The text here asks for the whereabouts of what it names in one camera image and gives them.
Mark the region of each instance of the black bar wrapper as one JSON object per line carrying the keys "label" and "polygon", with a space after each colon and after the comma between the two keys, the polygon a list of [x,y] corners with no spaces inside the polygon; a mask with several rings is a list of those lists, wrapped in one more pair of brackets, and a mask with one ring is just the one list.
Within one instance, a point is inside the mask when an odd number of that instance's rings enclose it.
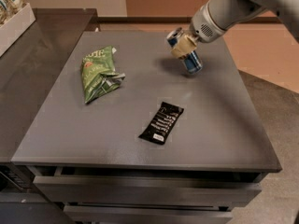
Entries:
{"label": "black bar wrapper", "polygon": [[139,135],[139,138],[158,145],[165,144],[168,135],[183,112],[184,109],[181,107],[162,102],[158,112],[147,129]]}

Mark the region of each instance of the cardboard box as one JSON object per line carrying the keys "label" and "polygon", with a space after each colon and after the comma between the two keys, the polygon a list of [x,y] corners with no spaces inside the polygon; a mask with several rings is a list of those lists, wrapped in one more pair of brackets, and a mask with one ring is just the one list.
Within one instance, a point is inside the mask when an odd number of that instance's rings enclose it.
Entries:
{"label": "cardboard box", "polygon": [[7,23],[0,26],[0,57],[36,20],[30,4],[21,9]]}

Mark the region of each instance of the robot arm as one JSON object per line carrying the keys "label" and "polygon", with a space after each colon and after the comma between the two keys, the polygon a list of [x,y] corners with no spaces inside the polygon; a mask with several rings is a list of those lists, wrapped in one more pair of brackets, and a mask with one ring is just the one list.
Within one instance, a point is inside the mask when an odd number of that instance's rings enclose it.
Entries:
{"label": "robot arm", "polygon": [[209,43],[235,24],[271,10],[299,43],[299,0],[209,0],[193,16],[190,30]]}

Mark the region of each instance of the crumpled bag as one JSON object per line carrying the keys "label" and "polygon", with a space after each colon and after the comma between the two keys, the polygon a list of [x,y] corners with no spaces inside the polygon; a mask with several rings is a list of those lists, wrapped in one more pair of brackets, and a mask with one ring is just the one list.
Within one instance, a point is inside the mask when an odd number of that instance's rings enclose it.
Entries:
{"label": "crumpled bag", "polygon": [[116,90],[125,78],[125,74],[115,71],[112,46],[96,50],[83,58],[81,65],[85,104]]}

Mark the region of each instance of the concrete floor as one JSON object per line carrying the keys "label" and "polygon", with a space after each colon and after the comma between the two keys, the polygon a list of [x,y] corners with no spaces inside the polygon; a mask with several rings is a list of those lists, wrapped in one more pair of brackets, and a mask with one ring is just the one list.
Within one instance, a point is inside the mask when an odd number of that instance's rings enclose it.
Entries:
{"label": "concrete floor", "polygon": [[[101,30],[172,31],[188,24],[102,24]],[[279,24],[237,25],[224,37],[283,170],[229,224],[299,223],[299,44]]]}

